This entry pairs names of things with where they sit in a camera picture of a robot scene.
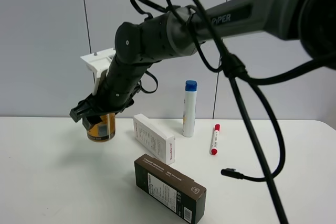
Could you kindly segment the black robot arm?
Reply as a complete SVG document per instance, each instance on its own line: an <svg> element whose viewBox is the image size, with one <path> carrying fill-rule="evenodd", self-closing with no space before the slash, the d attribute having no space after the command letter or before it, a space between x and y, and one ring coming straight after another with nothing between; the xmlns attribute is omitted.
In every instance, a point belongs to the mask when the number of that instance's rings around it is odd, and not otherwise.
<svg viewBox="0 0 336 224"><path fill-rule="evenodd" d="M205 9L199 0L166 0L162 7L142 2L161 14L146 14L140 24L121 24L114 38L115 55L109 59L104 77L71 109L70 117L89 130L108 113L120 113L133 105L141 91L140 80L155 63L201 52L201 44L212 40L221 63L211 72L223 72L254 85L278 84L321 67L335 68L335 0L231 0ZM282 74L252 78L245 65L229 52L222 39L267 32L281 40L299 40L311 60Z"/></svg>

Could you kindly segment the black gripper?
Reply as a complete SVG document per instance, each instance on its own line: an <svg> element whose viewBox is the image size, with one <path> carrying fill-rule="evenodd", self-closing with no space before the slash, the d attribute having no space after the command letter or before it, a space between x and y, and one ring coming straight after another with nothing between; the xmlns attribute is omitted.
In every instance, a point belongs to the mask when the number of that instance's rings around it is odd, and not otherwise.
<svg viewBox="0 0 336 224"><path fill-rule="evenodd" d="M87 131L95 125L101 123L99 115L106 115L107 118L107 139L110 139L110 115L109 113L122 113L126 108L134 104L134 92L100 92L96 95L90 94L78 105L70 110L70 117L78 122L82 119L82 124Z"/></svg>

